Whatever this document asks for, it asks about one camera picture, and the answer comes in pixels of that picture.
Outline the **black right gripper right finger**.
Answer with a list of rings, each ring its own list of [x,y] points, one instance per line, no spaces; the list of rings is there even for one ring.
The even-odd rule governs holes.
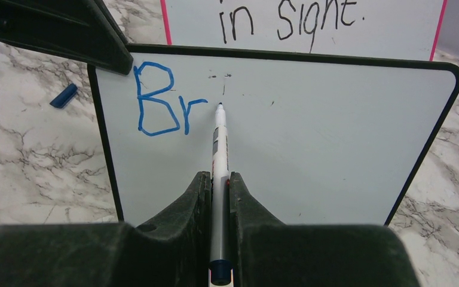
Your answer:
[[[235,286],[419,286],[406,249],[379,225],[287,225],[229,180]]]

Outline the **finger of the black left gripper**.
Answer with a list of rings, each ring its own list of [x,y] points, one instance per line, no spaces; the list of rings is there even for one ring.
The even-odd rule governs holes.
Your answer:
[[[133,57],[103,1],[0,0],[0,42],[127,75]]]

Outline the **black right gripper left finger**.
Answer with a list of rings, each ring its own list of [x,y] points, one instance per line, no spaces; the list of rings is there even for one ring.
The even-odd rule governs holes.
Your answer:
[[[207,286],[210,176],[126,222],[0,225],[0,286]]]

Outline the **blue whiteboard marker pen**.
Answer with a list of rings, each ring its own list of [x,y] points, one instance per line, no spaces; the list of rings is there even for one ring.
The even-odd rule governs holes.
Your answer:
[[[223,104],[215,111],[212,149],[212,202],[210,234],[210,282],[216,286],[231,283],[230,260],[230,193],[228,129]]]

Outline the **blue marker cap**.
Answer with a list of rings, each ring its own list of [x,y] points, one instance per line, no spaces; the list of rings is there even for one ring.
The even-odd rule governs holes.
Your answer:
[[[63,109],[75,97],[77,91],[78,87],[75,84],[69,84],[50,102],[50,106]]]

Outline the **black framed whiteboard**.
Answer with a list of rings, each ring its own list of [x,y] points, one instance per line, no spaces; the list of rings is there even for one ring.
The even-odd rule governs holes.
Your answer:
[[[212,168],[287,224],[387,224],[459,94],[446,62],[129,45],[127,75],[88,67],[118,218],[151,219]]]

